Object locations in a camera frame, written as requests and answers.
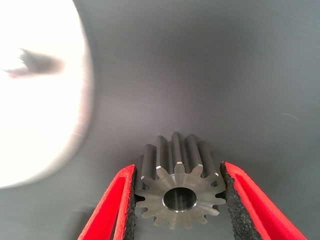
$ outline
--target gray surface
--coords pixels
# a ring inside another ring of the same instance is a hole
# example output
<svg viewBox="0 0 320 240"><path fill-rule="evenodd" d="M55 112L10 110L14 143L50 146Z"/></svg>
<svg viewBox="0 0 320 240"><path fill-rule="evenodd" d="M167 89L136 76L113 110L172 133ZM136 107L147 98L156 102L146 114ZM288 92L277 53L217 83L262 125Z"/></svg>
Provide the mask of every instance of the gray surface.
<svg viewBox="0 0 320 240"><path fill-rule="evenodd" d="M157 135L194 133L320 239L320 2L75 0L93 55L95 110L59 172L0 190L0 238L68 239ZM225 210L193 230L138 219L136 239L232 238Z"/></svg>

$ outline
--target bright light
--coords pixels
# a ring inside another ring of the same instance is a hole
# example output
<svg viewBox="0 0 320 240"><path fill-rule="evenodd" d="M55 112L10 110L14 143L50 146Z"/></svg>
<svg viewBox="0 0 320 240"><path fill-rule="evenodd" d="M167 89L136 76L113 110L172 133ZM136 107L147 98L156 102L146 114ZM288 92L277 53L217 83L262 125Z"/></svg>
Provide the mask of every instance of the bright light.
<svg viewBox="0 0 320 240"><path fill-rule="evenodd" d="M13 48L64 63L59 72L32 77L0 71L0 187L7 187L43 177L70 157L90 115L92 85L72 0L6 1L0 31L0 63L8 63Z"/></svg>

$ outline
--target metal surface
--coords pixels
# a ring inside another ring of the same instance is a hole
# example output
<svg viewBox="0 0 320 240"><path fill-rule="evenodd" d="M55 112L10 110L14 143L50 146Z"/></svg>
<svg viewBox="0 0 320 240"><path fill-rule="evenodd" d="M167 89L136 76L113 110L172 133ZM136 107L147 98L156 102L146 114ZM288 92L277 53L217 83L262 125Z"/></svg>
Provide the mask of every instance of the metal surface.
<svg viewBox="0 0 320 240"><path fill-rule="evenodd" d="M96 206L119 169L175 131L244 169L320 239L320 1L74 2L93 59L90 129L60 171L0 190L1 239L70 240L72 211ZM135 239L232 240L226 204L219 210L192 230L138 216Z"/></svg>
<svg viewBox="0 0 320 240"><path fill-rule="evenodd" d="M193 222L206 224L205 215L218 215L217 205L226 203L216 197L226 188L209 147L197 143L193 134L183 141L175 132L170 142L159 136L157 147L146 145L136 179L135 193L145 198L136 206L147 208L142 217L155 217L156 226L176 229L183 224L190 229Z"/></svg>

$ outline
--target red clamp jaw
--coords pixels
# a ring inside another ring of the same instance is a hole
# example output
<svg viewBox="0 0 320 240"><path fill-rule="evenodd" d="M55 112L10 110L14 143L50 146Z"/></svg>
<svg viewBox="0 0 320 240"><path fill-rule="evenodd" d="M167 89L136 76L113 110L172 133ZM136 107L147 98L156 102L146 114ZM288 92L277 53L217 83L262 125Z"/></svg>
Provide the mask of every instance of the red clamp jaw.
<svg viewBox="0 0 320 240"><path fill-rule="evenodd" d="M220 168L237 240L306 240L241 168L228 162Z"/></svg>
<svg viewBox="0 0 320 240"><path fill-rule="evenodd" d="M117 173L82 230L78 240L110 239L115 221L113 239L133 239L135 177L135 165L127 166Z"/></svg>

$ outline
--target gear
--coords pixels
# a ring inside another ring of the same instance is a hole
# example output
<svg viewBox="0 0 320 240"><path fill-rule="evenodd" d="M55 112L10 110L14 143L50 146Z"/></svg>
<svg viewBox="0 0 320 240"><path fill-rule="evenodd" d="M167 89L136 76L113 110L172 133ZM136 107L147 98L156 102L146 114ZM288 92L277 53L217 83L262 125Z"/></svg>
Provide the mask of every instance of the gear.
<svg viewBox="0 0 320 240"><path fill-rule="evenodd" d="M226 203L216 197L226 189L217 169L208 145L197 143L195 135L180 140L175 132L169 142L158 136L157 147L147 144L139 158L135 193L144 200L136 206L144 208L143 218L154 217L156 226L206 224L206 215L218 215L217 205Z"/></svg>

